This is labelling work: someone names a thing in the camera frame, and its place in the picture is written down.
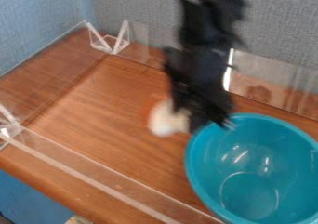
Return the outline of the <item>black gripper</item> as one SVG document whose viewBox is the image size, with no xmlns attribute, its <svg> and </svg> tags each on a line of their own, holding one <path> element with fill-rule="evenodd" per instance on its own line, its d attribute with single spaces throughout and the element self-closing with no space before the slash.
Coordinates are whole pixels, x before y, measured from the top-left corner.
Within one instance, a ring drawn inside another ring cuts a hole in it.
<svg viewBox="0 0 318 224">
<path fill-rule="evenodd" d="M 173 112 L 190 115 L 192 133 L 210 123 L 226 128 L 232 124 L 230 113 L 234 110 L 234 101 L 224 86 L 230 48 L 224 46 L 190 46 L 184 49 L 166 47 L 165 54 Z"/>
</svg>

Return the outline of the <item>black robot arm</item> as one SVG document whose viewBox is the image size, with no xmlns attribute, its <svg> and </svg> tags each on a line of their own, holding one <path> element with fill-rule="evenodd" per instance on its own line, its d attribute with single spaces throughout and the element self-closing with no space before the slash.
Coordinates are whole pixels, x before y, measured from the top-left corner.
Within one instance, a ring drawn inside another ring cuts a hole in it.
<svg viewBox="0 0 318 224">
<path fill-rule="evenodd" d="M 234 101 L 224 87 L 230 49 L 241 42 L 234 24 L 244 20 L 244 0 L 181 0 L 181 48 L 167 47 L 163 68 L 169 99 L 153 120 L 194 133 L 209 123 L 226 126 Z"/>
</svg>

